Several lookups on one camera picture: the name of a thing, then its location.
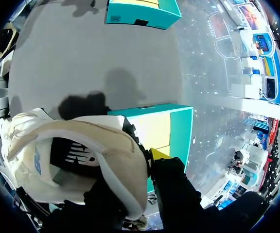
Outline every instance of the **red sign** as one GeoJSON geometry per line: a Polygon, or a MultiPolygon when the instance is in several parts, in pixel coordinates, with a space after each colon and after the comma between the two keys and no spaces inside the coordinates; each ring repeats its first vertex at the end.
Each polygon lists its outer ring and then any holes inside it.
{"type": "Polygon", "coordinates": [[[278,123],[279,123],[279,121],[277,119],[275,119],[273,121],[273,126],[272,126],[271,133],[270,133],[269,145],[271,145],[275,140],[276,132],[278,129],[278,123]]]}

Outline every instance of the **display screen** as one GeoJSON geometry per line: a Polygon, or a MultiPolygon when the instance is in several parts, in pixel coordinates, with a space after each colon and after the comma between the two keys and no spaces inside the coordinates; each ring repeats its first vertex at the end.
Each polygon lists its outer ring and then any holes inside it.
{"type": "Polygon", "coordinates": [[[275,98],[275,80],[267,79],[267,97],[274,99],[275,98]]]}
{"type": "Polygon", "coordinates": [[[268,49],[268,46],[267,46],[267,42],[266,42],[266,39],[265,39],[264,35],[258,35],[257,39],[258,39],[259,45],[261,46],[261,49],[264,52],[269,52],[269,49],[268,49]]]}

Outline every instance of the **person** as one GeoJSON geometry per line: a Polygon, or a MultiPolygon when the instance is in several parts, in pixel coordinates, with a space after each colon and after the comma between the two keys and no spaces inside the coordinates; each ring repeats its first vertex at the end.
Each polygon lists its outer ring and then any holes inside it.
{"type": "Polygon", "coordinates": [[[237,152],[235,152],[234,159],[235,159],[234,162],[240,162],[240,163],[243,162],[244,156],[243,156],[243,154],[240,152],[240,150],[237,151],[237,152]]]}

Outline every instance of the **poster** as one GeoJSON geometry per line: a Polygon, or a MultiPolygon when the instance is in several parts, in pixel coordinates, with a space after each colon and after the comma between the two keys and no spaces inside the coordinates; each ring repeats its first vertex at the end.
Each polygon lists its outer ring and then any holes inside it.
{"type": "Polygon", "coordinates": [[[247,22],[249,23],[252,30],[259,30],[262,28],[262,18],[258,19],[258,15],[255,13],[255,8],[249,4],[239,7],[243,12],[247,22]]]}
{"type": "Polygon", "coordinates": [[[219,14],[215,14],[209,17],[211,25],[213,27],[213,32],[216,39],[224,36],[228,36],[228,27],[224,22],[223,18],[219,14]]]}

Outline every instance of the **new balance logo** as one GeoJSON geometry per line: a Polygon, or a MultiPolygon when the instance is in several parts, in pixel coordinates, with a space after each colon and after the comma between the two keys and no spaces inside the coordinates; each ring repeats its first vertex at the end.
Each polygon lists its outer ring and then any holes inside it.
{"type": "Polygon", "coordinates": [[[79,143],[73,143],[65,161],[86,166],[99,166],[95,156],[89,148],[79,143]]]}

